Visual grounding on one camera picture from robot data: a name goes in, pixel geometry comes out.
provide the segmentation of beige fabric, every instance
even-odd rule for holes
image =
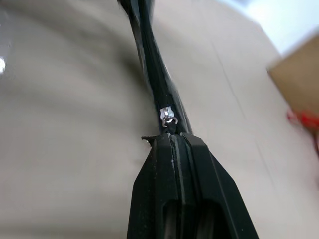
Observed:
[[[0,238],[125,238],[140,137],[158,132],[126,16],[115,0],[3,4],[15,34],[0,87]],[[285,120],[262,29],[204,0],[156,0],[153,28],[194,133],[260,237],[315,238],[318,162]]]

